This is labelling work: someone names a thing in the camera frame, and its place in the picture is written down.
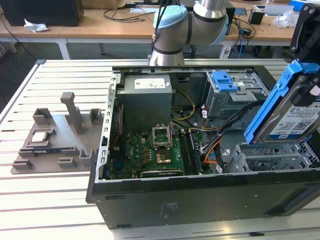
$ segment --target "black computer tower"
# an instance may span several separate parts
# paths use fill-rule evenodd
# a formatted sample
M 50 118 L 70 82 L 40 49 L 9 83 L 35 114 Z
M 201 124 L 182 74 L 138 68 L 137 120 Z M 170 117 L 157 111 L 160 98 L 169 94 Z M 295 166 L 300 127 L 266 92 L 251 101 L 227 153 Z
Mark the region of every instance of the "black computer tower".
M 84 15 L 82 0 L 0 0 L 11 26 L 35 24 L 76 27 Z

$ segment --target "metal work table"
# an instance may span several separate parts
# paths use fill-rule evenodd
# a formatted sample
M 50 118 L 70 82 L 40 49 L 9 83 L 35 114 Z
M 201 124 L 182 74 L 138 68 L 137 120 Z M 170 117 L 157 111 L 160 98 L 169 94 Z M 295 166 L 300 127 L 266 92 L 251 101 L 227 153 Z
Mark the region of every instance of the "metal work table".
M 143 66 L 146 60 L 48 60 L 35 65 L 0 114 L 0 239 L 319 239 L 320 199 L 288 217 L 258 218 L 110 231 L 98 208 L 85 201 L 89 172 L 12 175 L 17 157 L 34 121 L 36 108 L 66 114 L 62 92 L 76 95 L 82 113 L 103 109 L 112 66 Z M 189 65 L 264 65 L 278 79 L 286 67 L 280 59 L 187 60 Z

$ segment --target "sticker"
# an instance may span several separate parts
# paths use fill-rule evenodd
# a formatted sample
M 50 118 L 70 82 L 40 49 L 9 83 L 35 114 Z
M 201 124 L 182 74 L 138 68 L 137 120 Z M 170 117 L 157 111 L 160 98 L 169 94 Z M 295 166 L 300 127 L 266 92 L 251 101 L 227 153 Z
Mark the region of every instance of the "sticker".
M 222 174 L 223 170 L 218 164 L 216 165 L 215 169 L 218 171 L 218 173 Z
M 45 150 L 36 150 L 36 151 L 32 151 L 34 154 L 46 154 L 47 151 Z
M 243 82 L 238 81 L 233 83 L 235 86 L 245 86 Z
M 206 110 L 202 110 L 202 117 L 204 119 L 207 119 L 208 118 L 208 112 Z
M 295 139 L 302 135 L 318 118 L 320 99 L 310 106 L 292 106 L 270 132 L 272 139 Z
M 134 80 L 134 89 L 165 89 L 164 78 L 140 78 Z
M 163 203 L 160 205 L 160 218 L 168 219 L 178 211 L 179 202 Z
M 230 155 L 230 149 L 223 150 L 221 153 L 222 156 Z

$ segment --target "circuit board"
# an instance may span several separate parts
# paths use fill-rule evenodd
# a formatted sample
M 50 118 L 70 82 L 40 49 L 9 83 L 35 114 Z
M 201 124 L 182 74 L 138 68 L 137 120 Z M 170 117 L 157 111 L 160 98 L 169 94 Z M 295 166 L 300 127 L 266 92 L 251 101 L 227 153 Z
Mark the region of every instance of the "circuit board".
M 166 135 L 157 137 L 157 142 L 168 140 Z M 202 135 L 193 133 L 197 150 L 203 145 Z M 126 136 L 125 157 L 111 160 L 111 179 L 139 178 L 145 171 L 179 171 L 185 175 L 184 161 L 177 132 L 172 133 L 170 149 L 154 149 L 152 132 L 129 133 Z

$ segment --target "gray carpet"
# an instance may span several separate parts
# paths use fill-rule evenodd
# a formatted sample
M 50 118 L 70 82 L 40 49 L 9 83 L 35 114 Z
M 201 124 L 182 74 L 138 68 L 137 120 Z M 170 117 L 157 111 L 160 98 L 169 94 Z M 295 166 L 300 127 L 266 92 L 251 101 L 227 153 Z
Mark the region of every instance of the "gray carpet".
M 46 60 L 61 60 L 62 55 L 59 46 L 55 43 L 28 43 L 27 49 L 37 58 Z M 123 44 L 109 43 L 104 44 L 106 55 L 100 54 L 99 44 L 97 43 L 72 43 L 68 44 L 68 50 L 71 59 L 146 59 L 151 52 L 150 44 Z M 16 54 L 5 54 L 0 58 L 0 112 L 11 99 L 21 82 L 27 76 L 30 68 L 34 65 L 35 60 L 26 52 L 20 58 L 23 50 L 22 46 L 16 45 Z M 221 45 L 215 46 L 196 46 L 197 51 L 195 58 L 200 59 L 216 59 L 219 58 Z M 272 56 L 271 52 L 263 55 L 263 58 Z M 189 52 L 189 48 L 185 47 L 184 52 Z M 239 58 L 237 50 L 231 54 L 230 58 Z M 254 58 L 252 47 L 246 47 L 241 58 Z

